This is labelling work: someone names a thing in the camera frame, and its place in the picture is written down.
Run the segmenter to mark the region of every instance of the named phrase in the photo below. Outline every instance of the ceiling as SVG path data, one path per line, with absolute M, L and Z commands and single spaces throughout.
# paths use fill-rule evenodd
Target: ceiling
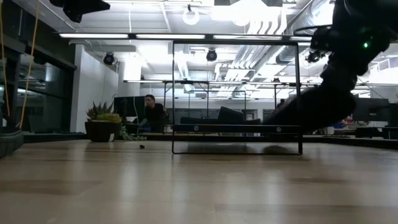
M 34 14 L 36 0 L 13 0 L 24 9 Z M 262 14 L 265 4 L 261 0 L 240 0 L 233 4 L 237 11 L 234 11 L 233 19 L 215 19 L 222 14 L 215 16 L 220 6 L 214 6 L 214 0 L 198 2 L 178 1 L 128 1 L 120 0 L 119 3 L 112 3 L 109 11 L 96 12 L 83 16 L 83 21 L 76 24 L 70 21 L 62 12 L 62 9 L 54 7 L 49 0 L 40 0 L 40 20 L 44 21 L 59 32 L 132 32 L 132 33 L 195 33 L 195 34 L 289 34 L 290 30 L 296 27 L 308 25 L 323 25 L 331 23 L 333 5 L 329 0 L 314 0 L 307 11 L 296 18 L 291 26 L 290 20 L 309 2 L 309 0 L 296 0 L 296 4 L 284 4 L 282 8 L 270 7 L 268 15 L 261 21 L 252 21 L 245 26 L 239 26 L 244 21 L 240 15 L 244 14 L 245 5 L 251 2 L 256 7 L 250 7 L 248 12 Z M 189 25 L 184 21 L 184 12 L 187 4 L 192 5 L 192 11 L 197 12 L 199 20 L 195 25 Z M 187 15 L 188 20 L 192 19 L 193 12 Z M 128 47 L 135 46 L 134 54 L 139 54 L 142 59 L 142 75 L 146 80 L 168 80 L 171 75 L 180 75 L 180 78 L 191 80 L 223 80 L 223 81 L 252 81 L 270 82 L 278 78 L 281 82 L 295 82 L 295 60 L 290 57 L 293 52 L 289 48 L 275 46 L 242 46 L 242 45 L 200 45 L 186 44 L 175 46 L 174 54 L 183 53 L 183 59 L 176 61 L 175 68 L 172 68 L 173 52 L 170 41 L 149 41 L 149 40 L 91 40 L 74 41 L 77 44 L 85 44 L 87 51 L 92 51 L 99 57 L 104 55 L 106 47 Z M 318 63 L 309 65 L 305 61 L 308 54 L 308 46 L 300 50 L 300 76 L 301 82 L 320 83 L 318 77 L 327 58 Z M 206 55 L 209 49 L 215 49 L 218 58 L 215 62 L 208 62 Z M 132 52 L 117 52 L 115 56 L 121 61 L 128 58 Z M 285 55 L 288 61 L 284 61 L 281 55 Z M 398 55 L 398 47 L 392 46 L 381 57 Z M 379 63 L 372 66 L 380 69 Z M 364 82 L 368 81 L 369 75 L 364 76 Z M 230 90 L 230 86 L 219 86 L 220 90 Z M 261 90 L 259 86 L 250 86 L 254 96 L 266 95 L 271 97 L 273 90 Z

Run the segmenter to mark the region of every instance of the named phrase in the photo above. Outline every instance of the metal table frame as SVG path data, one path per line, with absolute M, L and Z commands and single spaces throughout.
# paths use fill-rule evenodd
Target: metal table frame
M 175 45 L 176 44 L 218 44 L 218 45 L 288 45 L 295 47 L 295 87 L 297 92 L 297 109 L 300 117 L 300 101 L 301 101 L 301 84 L 300 84 L 300 65 L 299 65 L 299 44 L 292 40 L 175 40 L 172 44 L 173 52 L 173 62 L 172 62 L 172 153 L 173 154 L 192 154 L 190 152 L 175 152 L 175 133 L 276 133 L 276 134 L 296 134 L 298 143 L 298 155 L 303 154 L 303 133 L 300 126 L 246 126 L 246 125 L 194 125 L 194 124 L 175 124 L 175 84 L 176 80 L 174 77 L 175 68 Z M 201 136 L 196 136 L 197 140 L 206 140 L 207 138 L 201 138 Z M 215 142 L 225 142 L 222 137 L 215 137 Z M 251 138 L 241 137 L 237 142 L 249 142 Z

